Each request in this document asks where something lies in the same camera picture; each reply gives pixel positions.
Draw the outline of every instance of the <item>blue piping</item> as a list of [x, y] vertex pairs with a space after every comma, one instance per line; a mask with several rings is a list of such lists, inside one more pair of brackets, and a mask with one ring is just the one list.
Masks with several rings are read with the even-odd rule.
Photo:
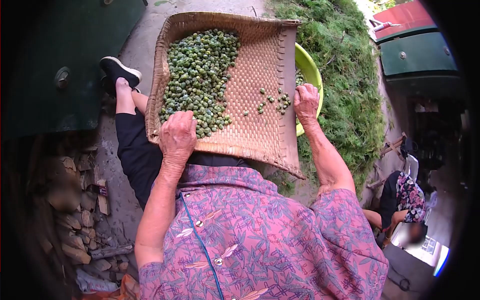
[[210, 259], [210, 256], [208, 256], [208, 251], [207, 251], [207, 248], [205, 247], [204, 245], [204, 242], [202, 241], [202, 239], [200, 238], [200, 236], [198, 235], [197, 233], [197, 230], [195, 230], [195, 226], [193, 225], [193, 221], [192, 221], [192, 216], [190, 215], [190, 213], [188, 212], [188, 208], [187, 208], [187, 204], [185, 203], [185, 199], [183, 199], [183, 194], [180, 193], [180, 198], [183, 202], [183, 206], [185, 207], [185, 211], [187, 212], [188, 214], [188, 219], [190, 220], [190, 224], [193, 228], [193, 231], [195, 232], [195, 235], [197, 236], [198, 240], [200, 241], [200, 243], [202, 244], [202, 247], [204, 249], [204, 252], [205, 252], [205, 255], [207, 256], [207, 260], [208, 260], [208, 264], [210, 266], [210, 268], [212, 269], [212, 272], [213, 272], [213, 277], [215, 278], [215, 283], [216, 283], [216, 288], [218, 289], [218, 293], [220, 294], [220, 297], [222, 299], [225, 299], [223, 297], [223, 293], [222, 293], [222, 290], [220, 288], [220, 283], [218, 281], [218, 277], [216, 276], [216, 272], [215, 272], [215, 269], [213, 268], [213, 265], [212, 265], [212, 261]]

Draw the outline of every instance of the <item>person sitting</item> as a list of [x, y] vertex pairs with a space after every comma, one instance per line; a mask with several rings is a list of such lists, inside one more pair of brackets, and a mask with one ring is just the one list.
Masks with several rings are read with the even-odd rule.
[[385, 232], [383, 247], [391, 242], [395, 227], [400, 223], [412, 223], [409, 228], [408, 244], [425, 240], [427, 226], [423, 222], [426, 203], [423, 191], [407, 174], [395, 171], [385, 181], [380, 206], [376, 211], [363, 209], [370, 225]]
[[193, 152], [192, 111], [177, 111], [149, 143], [138, 71], [104, 58], [123, 172], [144, 210], [135, 241], [142, 299], [379, 299], [388, 261], [347, 165], [316, 118], [316, 87], [294, 109], [310, 140], [319, 195], [307, 208], [236, 157]]

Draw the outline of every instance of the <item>green plastic basin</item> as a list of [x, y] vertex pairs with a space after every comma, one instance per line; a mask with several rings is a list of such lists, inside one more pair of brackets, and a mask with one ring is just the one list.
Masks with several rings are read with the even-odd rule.
[[[307, 83], [312, 84], [318, 88], [320, 93], [320, 99], [318, 101], [317, 109], [317, 118], [320, 115], [320, 110], [322, 109], [322, 103], [324, 101], [324, 87], [322, 85], [322, 77], [320, 72], [318, 72], [315, 62], [313, 62], [310, 55], [303, 49], [299, 44], [295, 43], [295, 66], [302, 72], [303, 77]], [[301, 124], [297, 125], [297, 136], [304, 134], [303, 126]]]

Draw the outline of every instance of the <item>black cloth shoe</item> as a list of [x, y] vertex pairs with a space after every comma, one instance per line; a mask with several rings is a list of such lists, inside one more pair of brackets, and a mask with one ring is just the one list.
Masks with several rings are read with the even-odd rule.
[[133, 89], [142, 81], [142, 73], [125, 67], [117, 58], [106, 56], [100, 60], [100, 68], [105, 72], [102, 78], [102, 86], [113, 97], [117, 96], [115, 83], [119, 77], [125, 78]]
[[[113, 81], [110, 80], [110, 78], [103, 76], [102, 79], [100, 79], [100, 82], [102, 84], [103, 90], [107, 94], [109, 94], [113, 98], [117, 97], [117, 89], [115, 88], [115, 84], [113, 83]], [[137, 87], [134, 87], [132, 90], [136, 90], [139, 94], [142, 93]]]

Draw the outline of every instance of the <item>floral dress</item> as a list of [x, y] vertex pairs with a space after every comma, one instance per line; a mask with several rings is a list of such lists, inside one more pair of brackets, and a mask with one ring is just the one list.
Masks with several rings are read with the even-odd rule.
[[141, 299], [379, 299], [388, 261], [355, 193], [307, 208], [251, 168], [187, 165]]
[[419, 223], [426, 214], [425, 196], [413, 179], [401, 172], [396, 182], [397, 211], [408, 209], [404, 223]]

